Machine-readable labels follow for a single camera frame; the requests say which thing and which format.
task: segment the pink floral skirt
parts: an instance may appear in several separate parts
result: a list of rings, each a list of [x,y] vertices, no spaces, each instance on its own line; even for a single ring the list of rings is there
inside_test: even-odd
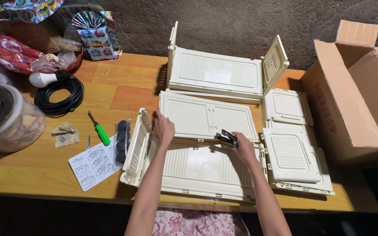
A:
[[[250,235],[237,212],[158,208],[153,236]]]

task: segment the wood grain tabletop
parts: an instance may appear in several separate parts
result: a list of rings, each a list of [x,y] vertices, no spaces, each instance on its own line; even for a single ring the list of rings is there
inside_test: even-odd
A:
[[[87,137],[90,146],[100,143],[89,110],[109,137],[114,125],[122,119],[132,119],[134,127],[138,111],[146,108],[152,114],[159,106],[159,91],[165,90],[167,57],[123,53],[118,61],[92,62],[83,60],[75,76],[84,84],[84,100],[73,112],[60,118],[47,118],[41,137],[29,147],[16,153],[0,153],[0,195],[43,199],[92,201],[132,204],[136,188],[121,184],[121,170],[90,190],[83,192],[68,164],[68,159],[85,150]],[[302,91],[301,70],[287,69],[275,84],[276,88]],[[32,101],[36,88],[25,82],[23,96]],[[65,99],[65,89],[55,92],[51,102]],[[259,105],[249,105],[256,130],[261,132]],[[68,121],[78,129],[77,144],[55,148],[51,130]],[[285,212],[378,212],[377,201],[360,169],[329,166],[334,196],[310,196],[274,190]],[[162,192],[161,207],[199,210],[255,212],[254,203],[191,197]]]

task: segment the instruction sheet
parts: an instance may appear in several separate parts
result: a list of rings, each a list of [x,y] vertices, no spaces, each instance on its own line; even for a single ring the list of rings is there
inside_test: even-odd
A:
[[[114,148],[113,136],[108,146],[99,143],[68,160],[84,192],[117,171],[113,168]]]

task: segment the green screwdriver handle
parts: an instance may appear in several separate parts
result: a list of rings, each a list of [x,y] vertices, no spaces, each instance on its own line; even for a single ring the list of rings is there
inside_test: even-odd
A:
[[[106,132],[103,130],[102,126],[101,125],[97,125],[97,126],[94,126],[94,127],[96,128],[97,133],[99,134],[99,137],[102,140],[102,142],[105,145],[109,145],[110,144],[110,139],[109,139],[108,135],[106,134]]]

